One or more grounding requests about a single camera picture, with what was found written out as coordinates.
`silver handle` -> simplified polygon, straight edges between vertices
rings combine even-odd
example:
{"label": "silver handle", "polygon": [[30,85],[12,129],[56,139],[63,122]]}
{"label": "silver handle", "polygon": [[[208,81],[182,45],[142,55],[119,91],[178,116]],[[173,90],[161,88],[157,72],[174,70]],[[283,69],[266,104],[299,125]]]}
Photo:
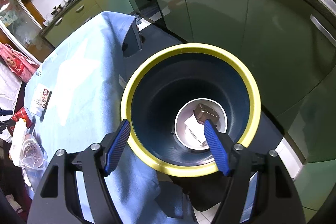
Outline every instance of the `silver handle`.
{"label": "silver handle", "polygon": [[84,9],[84,5],[82,5],[81,7],[79,7],[77,10],[76,10],[76,13],[79,13],[80,11],[82,11]]}
{"label": "silver handle", "polygon": [[314,25],[319,29],[324,36],[336,47],[336,39],[330,34],[330,32],[327,31],[325,27],[313,16],[310,15],[310,20],[314,23]]}
{"label": "silver handle", "polygon": [[58,26],[62,22],[63,17],[61,17],[58,21],[56,21],[55,26]]}
{"label": "silver handle", "polygon": [[92,19],[92,17],[89,17],[87,20],[84,21],[84,23],[88,22],[91,19]]}

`floor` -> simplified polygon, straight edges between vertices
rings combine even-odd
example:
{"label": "floor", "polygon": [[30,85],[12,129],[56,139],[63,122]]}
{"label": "floor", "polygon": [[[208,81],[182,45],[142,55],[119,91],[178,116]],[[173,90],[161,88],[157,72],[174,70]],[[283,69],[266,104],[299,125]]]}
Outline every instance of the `floor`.
{"label": "floor", "polygon": [[[155,14],[151,17],[151,20],[156,21],[160,19],[160,17],[160,14]],[[145,19],[138,18],[137,26],[139,28],[139,33],[142,34],[146,40],[141,51],[137,52],[133,56],[125,58],[125,67],[128,79],[133,74],[133,72],[135,72],[138,66],[147,58],[164,48],[182,43],[177,38],[169,35],[167,32],[151,24]],[[271,149],[278,152],[291,178],[293,179],[296,178],[303,167],[303,164],[300,162],[294,150],[291,148],[285,138],[283,138],[280,131],[274,126],[265,113],[261,114],[259,128],[249,148],[254,152],[264,154]],[[157,176],[159,181],[171,181],[171,179],[163,173],[158,172]],[[198,223],[211,223],[219,207],[219,204],[220,203],[204,212],[199,212],[194,208]]]}

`plastic cup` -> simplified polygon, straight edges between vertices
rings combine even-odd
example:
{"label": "plastic cup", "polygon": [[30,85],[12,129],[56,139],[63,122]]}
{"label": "plastic cup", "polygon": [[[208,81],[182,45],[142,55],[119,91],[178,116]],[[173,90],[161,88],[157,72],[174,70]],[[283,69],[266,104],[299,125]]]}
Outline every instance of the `plastic cup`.
{"label": "plastic cup", "polygon": [[31,183],[31,187],[34,192],[37,190],[37,186],[48,166],[48,162],[45,159],[40,159],[36,157],[23,158],[22,164],[25,166],[27,177]]}

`white bowl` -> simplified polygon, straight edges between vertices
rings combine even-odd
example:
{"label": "white bowl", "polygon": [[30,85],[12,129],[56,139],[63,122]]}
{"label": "white bowl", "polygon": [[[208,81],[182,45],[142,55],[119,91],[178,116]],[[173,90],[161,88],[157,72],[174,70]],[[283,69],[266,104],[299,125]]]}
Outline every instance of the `white bowl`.
{"label": "white bowl", "polygon": [[227,128],[227,117],[224,109],[220,104],[214,100],[206,98],[198,98],[187,102],[177,113],[175,118],[175,136],[185,147],[193,150],[206,150],[209,149],[209,145],[202,145],[191,133],[189,128],[184,124],[184,122],[194,114],[194,109],[196,109],[198,104],[204,104],[211,107],[219,115],[219,121],[217,123],[217,130],[219,132],[225,133]]}

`blue tablecloth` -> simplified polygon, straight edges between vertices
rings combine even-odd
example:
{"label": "blue tablecloth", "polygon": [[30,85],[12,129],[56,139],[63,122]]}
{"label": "blue tablecloth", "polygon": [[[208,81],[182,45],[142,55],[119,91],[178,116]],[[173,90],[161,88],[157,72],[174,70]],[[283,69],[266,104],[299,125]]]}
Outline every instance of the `blue tablecloth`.
{"label": "blue tablecloth", "polygon": [[[126,79],[121,45],[134,19],[130,15],[102,12],[64,40],[28,82],[28,115],[38,83],[52,92],[44,116],[30,115],[35,122],[33,134],[49,161],[60,148],[68,153],[82,151],[118,127]],[[164,213],[161,205],[165,203],[160,202],[159,206],[156,201],[160,186],[155,170],[144,164],[128,145],[117,169],[105,181],[124,223],[194,223],[189,203],[184,207],[176,203],[176,215],[168,217]],[[77,174],[77,183],[84,217],[93,222],[81,172]],[[180,191],[182,200],[182,191],[176,187],[174,190]]]}

